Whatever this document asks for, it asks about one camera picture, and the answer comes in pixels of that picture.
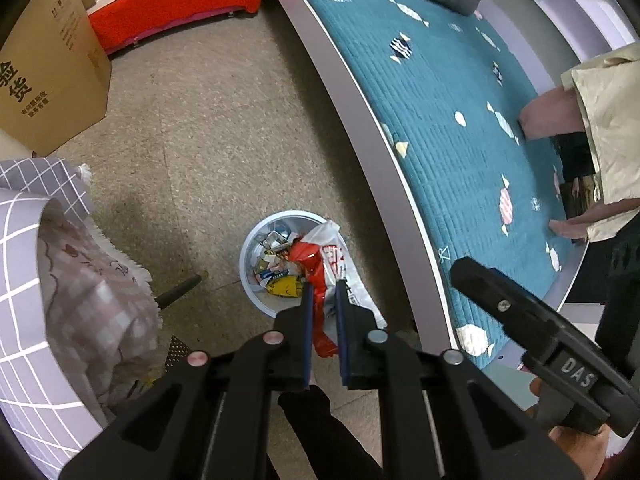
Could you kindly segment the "person's right hand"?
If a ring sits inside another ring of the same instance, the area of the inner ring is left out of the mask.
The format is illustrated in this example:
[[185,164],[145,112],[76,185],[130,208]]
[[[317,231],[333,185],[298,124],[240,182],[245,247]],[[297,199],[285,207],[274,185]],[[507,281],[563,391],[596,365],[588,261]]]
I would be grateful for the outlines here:
[[608,466],[608,441],[611,428],[603,425],[597,434],[584,434],[572,428],[556,426],[548,436],[580,468],[587,480],[602,479]]

